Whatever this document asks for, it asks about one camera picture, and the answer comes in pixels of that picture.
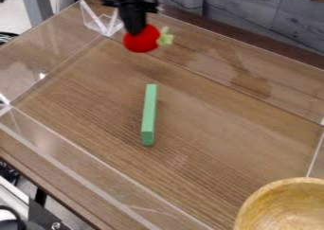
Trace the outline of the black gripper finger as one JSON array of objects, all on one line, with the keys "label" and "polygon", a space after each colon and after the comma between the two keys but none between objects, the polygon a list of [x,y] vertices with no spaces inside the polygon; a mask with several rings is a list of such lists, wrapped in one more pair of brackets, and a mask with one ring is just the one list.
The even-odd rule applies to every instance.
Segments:
[{"label": "black gripper finger", "polygon": [[138,35],[146,27],[146,12],[138,5],[130,4],[120,7],[120,13],[128,32],[132,35]]}]

